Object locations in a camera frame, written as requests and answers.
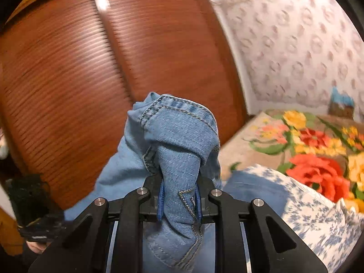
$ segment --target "wood grain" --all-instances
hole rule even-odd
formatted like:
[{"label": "wood grain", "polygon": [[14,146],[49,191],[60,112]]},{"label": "wood grain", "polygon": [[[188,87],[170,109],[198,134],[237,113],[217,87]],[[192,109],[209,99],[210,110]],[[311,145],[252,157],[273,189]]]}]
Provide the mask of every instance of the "wood grain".
[{"label": "wood grain", "polygon": [[223,54],[229,47],[221,40],[222,30],[211,19],[215,14],[206,3],[108,2],[110,7],[101,17],[110,26],[106,28],[109,39],[117,41],[112,47],[120,53],[116,58],[135,100],[155,91],[201,103],[215,115],[221,143],[232,137],[245,122],[245,104],[234,61],[225,60],[231,53]]},{"label": "wood grain", "polygon": [[116,152],[132,105],[94,1],[40,1],[2,34],[0,57],[17,151],[71,207]]}]

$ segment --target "patterned wallpaper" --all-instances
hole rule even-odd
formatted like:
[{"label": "patterned wallpaper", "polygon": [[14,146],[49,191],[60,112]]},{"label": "patterned wallpaper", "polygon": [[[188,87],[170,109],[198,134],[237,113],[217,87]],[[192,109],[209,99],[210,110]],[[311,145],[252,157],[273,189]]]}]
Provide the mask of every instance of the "patterned wallpaper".
[{"label": "patterned wallpaper", "polygon": [[331,89],[364,111],[364,46],[336,0],[221,0],[258,100],[327,105]]}]

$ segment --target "blue object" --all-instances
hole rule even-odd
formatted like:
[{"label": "blue object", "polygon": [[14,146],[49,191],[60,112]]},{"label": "blue object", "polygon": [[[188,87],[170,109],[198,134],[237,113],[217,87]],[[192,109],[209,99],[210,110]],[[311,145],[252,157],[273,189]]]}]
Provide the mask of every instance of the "blue object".
[{"label": "blue object", "polygon": [[354,106],[353,98],[346,94],[340,94],[336,86],[332,88],[331,100],[336,104],[342,104],[345,106]]},{"label": "blue object", "polygon": [[196,212],[199,171],[221,188],[217,125],[204,106],[151,92],[128,111],[118,152],[105,165],[94,190],[65,211],[76,218],[95,198],[115,200],[163,173],[158,223],[144,224],[144,272],[191,271],[203,227]]},{"label": "blue object", "polygon": [[[224,192],[233,198],[251,202],[261,198],[281,217],[289,197],[288,190],[277,183],[246,171],[234,171]],[[199,252],[193,273],[213,273],[215,270],[215,224],[206,225],[202,249]],[[248,244],[243,223],[240,224],[244,240],[245,259],[249,261]]]},{"label": "blue object", "polygon": [[164,214],[164,182],[161,182],[161,189],[158,194],[158,210],[157,210],[157,219],[162,220]]}]

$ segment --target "floral blanket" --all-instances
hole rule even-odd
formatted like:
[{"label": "floral blanket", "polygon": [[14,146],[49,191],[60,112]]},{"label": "floral blanket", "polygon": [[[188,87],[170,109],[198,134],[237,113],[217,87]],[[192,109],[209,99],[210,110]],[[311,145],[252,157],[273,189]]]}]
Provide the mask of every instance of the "floral blanket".
[{"label": "floral blanket", "polygon": [[219,161],[224,180],[257,163],[364,212],[364,125],[352,120],[262,112],[224,145]]}]

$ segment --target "silver screw head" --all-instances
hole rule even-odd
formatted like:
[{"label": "silver screw head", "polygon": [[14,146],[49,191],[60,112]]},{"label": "silver screw head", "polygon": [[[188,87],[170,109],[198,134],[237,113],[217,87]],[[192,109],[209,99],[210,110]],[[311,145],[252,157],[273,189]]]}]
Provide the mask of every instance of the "silver screw head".
[{"label": "silver screw head", "polygon": [[97,206],[104,205],[105,204],[105,199],[102,198],[102,197],[97,198],[97,199],[95,199],[94,204],[97,205]]},{"label": "silver screw head", "polygon": [[254,203],[254,205],[259,206],[259,207],[264,205],[264,201],[260,198],[254,199],[253,203]]},{"label": "silver screw head", "polygon": [[219,190],[219,189],[213,189],[213,190],[211,191],[211,195],[212,195],[212,196],[215,196],[215,197],[219,197],[219,196],[221,196],[221,194],[222,194],[222,192],[221,192],[221,190]]},{"label": "silver screw head", "polygon": [[144,195],[148,192],[148,189],[146,187],[140,187],[136,190],[136,192],[139,194],[139,195]]}]

